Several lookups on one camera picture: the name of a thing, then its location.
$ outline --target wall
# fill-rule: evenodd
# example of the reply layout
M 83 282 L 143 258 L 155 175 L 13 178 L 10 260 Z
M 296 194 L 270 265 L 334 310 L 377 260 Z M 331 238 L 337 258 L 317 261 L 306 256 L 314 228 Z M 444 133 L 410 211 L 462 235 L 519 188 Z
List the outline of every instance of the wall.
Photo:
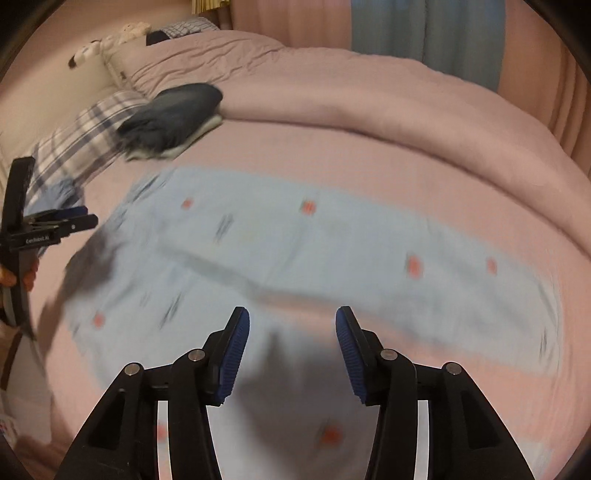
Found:
M 160 27 L 190 13 L 191 0 L 66 0 L 33 34 L 0 83 L 0 148 L 6 161 L 112 91 L 98 59 L 68 68 L 79 47 L 130 22 Z

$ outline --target pink curtain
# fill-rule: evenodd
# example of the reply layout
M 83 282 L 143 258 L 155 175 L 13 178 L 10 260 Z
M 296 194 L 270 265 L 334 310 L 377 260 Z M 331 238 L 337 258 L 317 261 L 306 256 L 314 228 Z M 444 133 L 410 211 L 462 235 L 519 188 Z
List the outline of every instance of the pink curtain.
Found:
M 524 0 L 506 0 L 505 56 L 498 93 L 550 129 L 591 173 L 591 87 L 568 48 Z
M 232 0 L 234 30 L 288 47 L 351 47 L 350 0 Z

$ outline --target red dot pattern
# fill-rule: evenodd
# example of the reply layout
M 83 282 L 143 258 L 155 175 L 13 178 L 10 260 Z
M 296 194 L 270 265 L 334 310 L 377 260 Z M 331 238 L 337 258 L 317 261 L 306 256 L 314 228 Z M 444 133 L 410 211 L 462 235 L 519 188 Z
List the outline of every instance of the red dot pattern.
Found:
M 105 326 L 105 316 L 101 312 L 98 312 L 92 319 L 92 325 L 97 329 L 103 328 Z
M 305 200 L 301 204 L 300 211 L 304 215 L 314 215 L 316 213 L 316 202 L 312 202 L 311 200 Z
M 496 260 L 494 258 L 487 258 L 486 259 L 486 270 L 491 275 L 496 275 L 498 272 L 498 266 L 496 264 Z
M 409 255 L 407 258 L 407 275 L 418 280 L 423 277 L 423 262 L 416 255 Z
M 343 430 L 338 425 L 326 425 L 320 434 L 320 444 L 327 447 L 337 447 L 343 442 L 343 437 Z
M 191 207 L 193 206 L 193 199 L 192 198 L 186 198 L 185 201 L 182 203 L 181 207 L 184 210 L 189 210 Z

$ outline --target plaid pillow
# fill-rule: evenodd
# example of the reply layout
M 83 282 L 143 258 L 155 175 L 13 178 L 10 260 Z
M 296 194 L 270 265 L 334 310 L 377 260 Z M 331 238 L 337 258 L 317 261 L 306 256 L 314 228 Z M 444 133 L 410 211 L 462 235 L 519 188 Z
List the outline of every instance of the plaid pillow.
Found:
M 64 177 L 84 186 L 121 153 L 117 128 L 148 100 L 133 90 L 121 90 L 78 115 L 73 124 L 55 130 L 24 157 L 37 160 L 27 203 Z
M 153 31 L 146 35 L 146 45 L 154 45 L 164 40 L 172 38 L 185 37 L 194 33 L 201 33 L 207 30 L 219 30 L 217 26 L 211 23 L 207 18 L 193 17 L 189 20 L 183 20 L 171 25 L 167 25 L 160 30 Z

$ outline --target metal screw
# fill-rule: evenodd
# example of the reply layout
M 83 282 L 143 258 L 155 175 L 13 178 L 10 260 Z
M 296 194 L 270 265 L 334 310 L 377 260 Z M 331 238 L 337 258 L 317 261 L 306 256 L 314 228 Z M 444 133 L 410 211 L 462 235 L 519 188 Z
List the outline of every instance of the metal screw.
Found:
M 203 360 L 205 358 L 205 352 L 203 350 L 201 350 L 200 348 L 197 348 L 195 350 L 191 350 L 189 352 L 189 360 L 191 360 L 192 362 L 199 362 L 200 360 Z
M 380 357 L 384 360 L 396 360 L 398 358 L 398 352 L 391 348 L 385 348 L 379 353 Z
M 138 364 L 129 364 L 125 367 L 125 375 L 129 375 L 131 377 L 131 375 L 135 375 L 137 372 L 139 372 L 140 366 Z
M 462 373 L 462 367 L 460 365 L 451 362 L 446 365 L 445 370 L 450 372 L 452 375 L 459 375 Z

